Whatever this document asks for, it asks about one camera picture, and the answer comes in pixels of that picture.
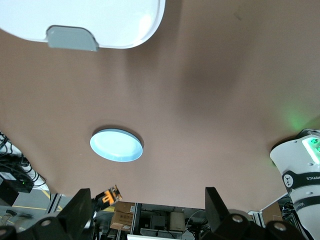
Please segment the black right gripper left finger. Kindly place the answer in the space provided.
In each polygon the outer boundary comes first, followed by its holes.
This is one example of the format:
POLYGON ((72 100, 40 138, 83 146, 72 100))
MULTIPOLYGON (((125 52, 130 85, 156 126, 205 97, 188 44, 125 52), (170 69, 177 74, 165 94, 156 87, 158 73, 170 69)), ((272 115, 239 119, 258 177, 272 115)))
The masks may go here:
POLYGON ((40 219, 25 231, 14 226, 2 226, 2 240, 77 240, 87 222, 92 219, 92 199, 89 188, 80 189, 56 216, 40 219))

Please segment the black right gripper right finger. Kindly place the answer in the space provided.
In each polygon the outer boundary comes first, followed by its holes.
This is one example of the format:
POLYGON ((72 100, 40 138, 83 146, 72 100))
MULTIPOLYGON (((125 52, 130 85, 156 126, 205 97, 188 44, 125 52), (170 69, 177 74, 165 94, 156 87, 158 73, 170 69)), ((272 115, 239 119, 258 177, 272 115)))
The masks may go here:
POLYGON ((205 213, 210 231, 203 240, 303 240, 294 226, 270 221, 261 227, 239 213, 230 213, 215 187, 205 188, 205 213))

